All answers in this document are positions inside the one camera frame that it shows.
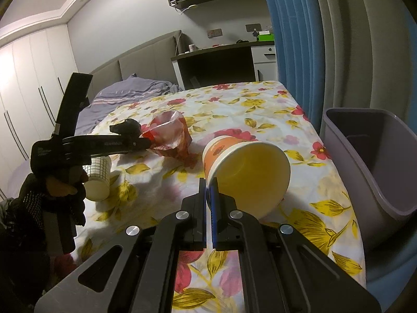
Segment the gloved left hand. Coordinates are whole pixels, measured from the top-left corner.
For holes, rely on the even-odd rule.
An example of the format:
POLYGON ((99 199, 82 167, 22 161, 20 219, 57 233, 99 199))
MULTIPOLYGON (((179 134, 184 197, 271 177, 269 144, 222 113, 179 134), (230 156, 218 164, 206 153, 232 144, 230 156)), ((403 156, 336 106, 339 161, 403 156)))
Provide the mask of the gloved left hand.
POLYGON ((76 226, 84 226, 85 187, 88 176, 75 167, 74 182, 55 177, 37 178, 30 173, 24 180, 19 197, 10 202, 7 219, 20 239, 30 238, 41 244, 51 256, 75 250, 76 226))

